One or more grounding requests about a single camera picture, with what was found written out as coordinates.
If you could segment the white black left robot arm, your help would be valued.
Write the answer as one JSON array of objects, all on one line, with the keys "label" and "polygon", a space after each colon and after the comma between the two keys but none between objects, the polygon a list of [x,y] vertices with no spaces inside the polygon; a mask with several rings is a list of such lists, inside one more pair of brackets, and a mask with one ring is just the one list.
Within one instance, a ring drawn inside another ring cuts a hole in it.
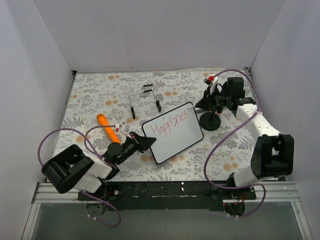
[{"label": "white black left robot arm", "polygon": [[120,171],[119,165],[135,152],[147,151],[156,140],[131,131],[124,143],[112,142],[102,159],[86,155],[73,144],[44,163],[41,172],[60,194],[76,189],[101,200],[107,193],[102,181],[112,179]]}]

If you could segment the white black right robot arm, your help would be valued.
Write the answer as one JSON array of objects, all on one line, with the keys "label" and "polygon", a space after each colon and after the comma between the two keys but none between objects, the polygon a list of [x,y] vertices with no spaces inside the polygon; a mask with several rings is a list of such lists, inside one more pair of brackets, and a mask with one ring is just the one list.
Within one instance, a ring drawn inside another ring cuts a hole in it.
[{"label": "white black right robot arm", "polygon": [[294,166],[294,138],[290,134],[282,134],[268,122],[256,101],[246,96],[244,79],[229,77],[224,84],[220,84],[215,76],[209,75],[204,82],[208,87],[195,105],[205,111],[200,116],[200,126],[207,131],[217,130],[221,125],[218,115],[228,109],[255,140],[250,165],[232,173],[226,185],[221,185],[220,189],[226,190],[230,198],[237,199],[245,189],[263,180],[291,175]]}]

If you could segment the black framed whiteboard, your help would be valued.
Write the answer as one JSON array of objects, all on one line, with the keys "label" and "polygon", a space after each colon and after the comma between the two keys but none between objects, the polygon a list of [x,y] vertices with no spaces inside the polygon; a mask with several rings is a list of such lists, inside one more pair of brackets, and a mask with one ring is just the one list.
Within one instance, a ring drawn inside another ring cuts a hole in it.
[{"label": "black framed whiteboard", "polygon": [[184,103],[169,110],[141,126],[146,137],[156,138],[150,147],[156,164],[160,165],[204,138],[192,102]]}]

